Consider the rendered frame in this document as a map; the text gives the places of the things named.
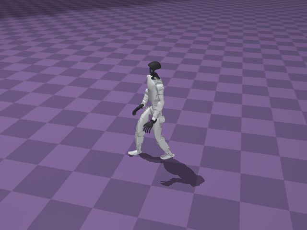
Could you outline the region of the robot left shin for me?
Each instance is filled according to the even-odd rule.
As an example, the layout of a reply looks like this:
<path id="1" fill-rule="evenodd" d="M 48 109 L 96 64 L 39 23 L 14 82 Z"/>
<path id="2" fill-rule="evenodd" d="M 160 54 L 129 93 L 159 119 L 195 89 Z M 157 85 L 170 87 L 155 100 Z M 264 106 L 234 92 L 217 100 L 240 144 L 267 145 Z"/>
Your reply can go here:
<path id="1" fill-rule="evenodd" d="M 159 143 L 157 143 L 159 146 L 160 146 L 160 148 L 164 151 L 164 152 L 166 152 L 168 155 L 171 155 L 172 156 L 172 153 L 171 153 L 171 151 L 170 151 L 170 147 L 169 147 L 169 145 L 167 144 L 167 142 L 165 141 L 165 139 L 164 138 L 162 138 L 162 139 L 160 139 L 160 141 L 159 141 Z"/>

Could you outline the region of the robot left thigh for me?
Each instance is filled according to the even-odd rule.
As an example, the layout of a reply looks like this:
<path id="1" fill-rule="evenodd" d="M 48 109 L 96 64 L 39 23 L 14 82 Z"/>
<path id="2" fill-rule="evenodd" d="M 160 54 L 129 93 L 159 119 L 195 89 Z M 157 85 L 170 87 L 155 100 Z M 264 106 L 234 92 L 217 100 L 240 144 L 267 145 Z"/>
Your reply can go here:
<path id="1" fill-rule="evenodd" d="M 156 139 L 156 141 L 159 143 L 160 139 L 164 138 L 161 133 L 162 133 L 162 123 L 165 122 L 165 117 L 163 115 L 161 115 L 161 113 L 159 114 L 159 117 L 157 119 L 157 121 L 153 124 L 153 135 Z M 165 139 L 165 138 L 164 138 Z"/>

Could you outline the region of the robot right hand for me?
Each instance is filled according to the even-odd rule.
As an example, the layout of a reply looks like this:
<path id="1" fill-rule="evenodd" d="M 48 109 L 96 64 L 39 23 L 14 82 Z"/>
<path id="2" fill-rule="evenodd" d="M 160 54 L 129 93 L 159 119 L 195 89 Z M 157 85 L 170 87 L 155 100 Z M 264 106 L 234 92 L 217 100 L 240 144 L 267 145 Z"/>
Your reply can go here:
<path id="1" fill-rule="evenodd" d="M 140 109 L 143 108 L 144 104 L 140 104 L 140 106 L 138 106 L 137 108 L 135 108 L 135 110 L 132 112 L 133 115 L 136 114 L 136 112 Z"/>

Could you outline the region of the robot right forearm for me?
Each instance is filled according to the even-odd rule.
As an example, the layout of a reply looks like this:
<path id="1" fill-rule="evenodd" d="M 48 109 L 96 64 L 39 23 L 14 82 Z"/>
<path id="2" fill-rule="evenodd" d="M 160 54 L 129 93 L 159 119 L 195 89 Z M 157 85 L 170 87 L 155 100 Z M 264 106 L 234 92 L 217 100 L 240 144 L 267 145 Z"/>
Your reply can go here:
<path id="1" fill-rule="evenodd" d="M 144 106 L 143 106 L 143 108 L 145 108 L 146 107 L 146 104 L 147 104 L 147 102 L 148 102 L 148 94 L 145 92 L 145 95 L 144 95 L 144 99 L 143 99 L 143 101 L 142 101 L 142 103 L 141 104 L 144 104 Z"/>

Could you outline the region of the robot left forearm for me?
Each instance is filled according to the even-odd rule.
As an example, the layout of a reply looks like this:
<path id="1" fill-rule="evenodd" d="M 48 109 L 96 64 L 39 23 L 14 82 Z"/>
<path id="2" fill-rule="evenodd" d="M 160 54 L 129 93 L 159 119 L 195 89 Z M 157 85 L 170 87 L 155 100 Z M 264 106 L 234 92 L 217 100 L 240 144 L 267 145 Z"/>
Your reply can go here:
<path id="1" fill-rule="evenodd" d="M 162 109 L 163 109 L 163 103 L 162 103 L 162 102 L 159 102 L 158 105 L 157 105 L 157 107 L 156 107 L 156 110 L 155 110 L 155 112 L 154 112 L 154 114 L 153 114 L 153 117 L 152 117 L 152 120 L 153 120 L 153 121 L 155 121 L 156 119 L 158 119 L 159 114 L 160 114 L 160 112 L 162 111 Z"/>

